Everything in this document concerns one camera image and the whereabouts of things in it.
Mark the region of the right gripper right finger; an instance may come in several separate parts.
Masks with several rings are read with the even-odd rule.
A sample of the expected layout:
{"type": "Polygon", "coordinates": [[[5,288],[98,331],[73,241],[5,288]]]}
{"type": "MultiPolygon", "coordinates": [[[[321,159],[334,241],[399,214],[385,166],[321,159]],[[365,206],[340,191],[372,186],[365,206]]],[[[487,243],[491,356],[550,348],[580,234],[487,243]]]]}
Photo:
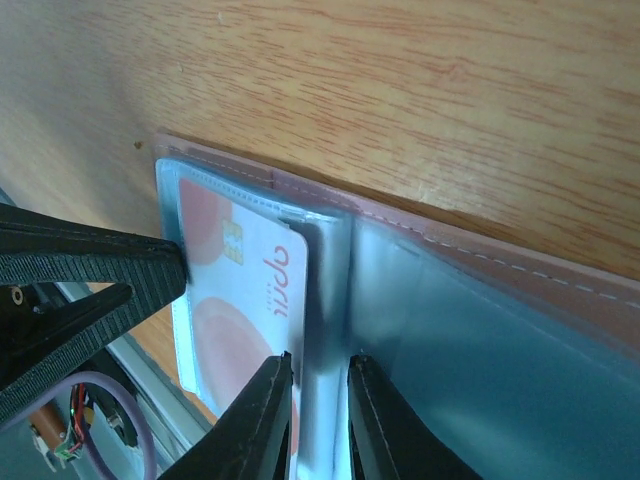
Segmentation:
{"type": "Polygon", "coordinates": [[[349,360],[348,428],[355,479],[478,479],[422,422],[379,363],[349,360]]]}

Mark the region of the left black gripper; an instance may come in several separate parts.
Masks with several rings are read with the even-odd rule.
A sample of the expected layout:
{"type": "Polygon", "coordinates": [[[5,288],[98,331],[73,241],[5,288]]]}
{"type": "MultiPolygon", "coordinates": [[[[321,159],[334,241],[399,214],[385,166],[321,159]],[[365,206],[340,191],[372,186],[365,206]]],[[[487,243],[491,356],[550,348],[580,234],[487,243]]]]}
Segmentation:
{"type": "Polygon", "coordinates": [[[1,422],[8,424],[180,297],[187,274],[179,247],[166,239],[9,204],[1,204],[1,228],[35,234],[1,237],[1,422]],[[104,286],[92,291],[81,282],[104,286]]]}

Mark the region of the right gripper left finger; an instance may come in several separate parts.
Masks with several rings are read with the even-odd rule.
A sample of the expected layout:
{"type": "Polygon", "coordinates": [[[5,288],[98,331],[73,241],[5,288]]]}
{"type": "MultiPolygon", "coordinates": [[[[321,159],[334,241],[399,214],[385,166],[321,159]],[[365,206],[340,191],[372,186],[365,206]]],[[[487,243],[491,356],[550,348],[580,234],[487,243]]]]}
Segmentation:
{"type": "Polygon", "coordinates": [[[214,427],[161,477],[287,479],[292,380],[290,353],[266,358],[214,427]]]}

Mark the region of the red circles card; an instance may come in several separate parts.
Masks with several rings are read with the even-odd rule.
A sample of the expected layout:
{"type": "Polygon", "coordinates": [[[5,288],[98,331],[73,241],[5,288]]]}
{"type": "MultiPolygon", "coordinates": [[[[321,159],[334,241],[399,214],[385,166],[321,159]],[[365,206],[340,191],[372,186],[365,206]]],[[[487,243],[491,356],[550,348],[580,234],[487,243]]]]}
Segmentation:
{"type": "Polygon", "coordinates": [[[220,417],[267,357],[290,353],[301,375],[308,247],[193,180],[178,187],[197,389],[220,417]]]}

